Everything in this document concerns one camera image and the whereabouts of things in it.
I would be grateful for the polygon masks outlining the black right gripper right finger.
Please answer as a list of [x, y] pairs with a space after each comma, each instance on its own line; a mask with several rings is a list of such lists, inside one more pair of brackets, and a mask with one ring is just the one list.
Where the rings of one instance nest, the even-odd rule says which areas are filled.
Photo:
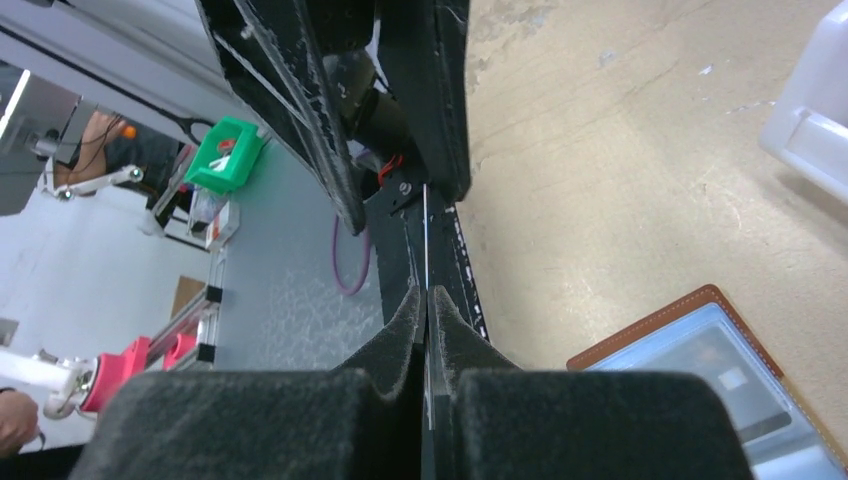
[[427, 418], [433, 473], [436, 479], [455, 479], [451, 402], [461, 374], [468, 369], [515, 369], [462, 316], [441, 285], [427, 294]]

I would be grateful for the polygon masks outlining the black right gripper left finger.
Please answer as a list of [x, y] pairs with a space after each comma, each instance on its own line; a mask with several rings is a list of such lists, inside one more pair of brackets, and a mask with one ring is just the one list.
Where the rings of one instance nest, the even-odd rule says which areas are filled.
[[347, 381], [342, 479], [418, 479], [422, 441], [426, 307], [408, 289], [393, 317], [335, 371]]

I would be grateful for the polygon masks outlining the brown leather card holder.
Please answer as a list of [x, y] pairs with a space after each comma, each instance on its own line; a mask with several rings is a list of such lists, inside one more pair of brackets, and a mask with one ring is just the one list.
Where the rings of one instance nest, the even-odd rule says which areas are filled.
[[569, 359], [684, 372], [721, 398], [757, 479], [844, 479], [847, 455], [722, 291], [704, 285]]

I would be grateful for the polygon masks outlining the background person hand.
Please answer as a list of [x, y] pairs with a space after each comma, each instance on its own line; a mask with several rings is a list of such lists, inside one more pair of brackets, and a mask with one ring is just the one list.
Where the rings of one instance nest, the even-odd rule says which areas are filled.
[[9, 457], [38, 435], [38, 404], [26, 393], [1, 390], [1, 457]]

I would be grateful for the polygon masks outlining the green background bin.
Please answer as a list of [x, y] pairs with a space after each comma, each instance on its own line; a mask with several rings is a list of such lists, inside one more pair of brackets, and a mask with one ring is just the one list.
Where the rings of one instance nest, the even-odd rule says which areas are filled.
[[245, 185], [262, 145], [257, 125], [223, 117], [204, 137], [184, 182], [218, 195], [231, 193]]

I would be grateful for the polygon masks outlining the pink background clamp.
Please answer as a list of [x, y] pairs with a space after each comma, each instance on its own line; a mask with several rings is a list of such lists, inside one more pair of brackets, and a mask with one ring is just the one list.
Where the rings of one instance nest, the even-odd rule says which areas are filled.
[[[196, 345], [195, 335], [177, 334], [175, 343], [163, 355], [162, 369], [172, 370]], [[78, 409], [99, 413], [124, 383], [147, 368], [151, 352], [152, 339], [140, 336], [120, 354], [99, 355], [96, 372]]]

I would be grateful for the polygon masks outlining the white plastic bin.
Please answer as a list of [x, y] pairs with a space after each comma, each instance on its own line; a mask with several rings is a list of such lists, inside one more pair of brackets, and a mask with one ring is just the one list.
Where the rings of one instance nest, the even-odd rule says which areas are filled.
[[847, 202], [847, 3], [818, 23], [759, 136], [760, 147]]

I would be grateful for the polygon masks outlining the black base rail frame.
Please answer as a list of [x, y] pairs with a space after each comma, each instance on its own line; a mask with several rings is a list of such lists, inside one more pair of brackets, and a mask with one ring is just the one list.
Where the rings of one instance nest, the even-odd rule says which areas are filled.
[[471, 187], [466, 1], [201, 1], [233, 95], [317, 179], [352, 233], [378, 215], [446, 226], [434, 262], [479, 333], [485, 317], [456, 210]]

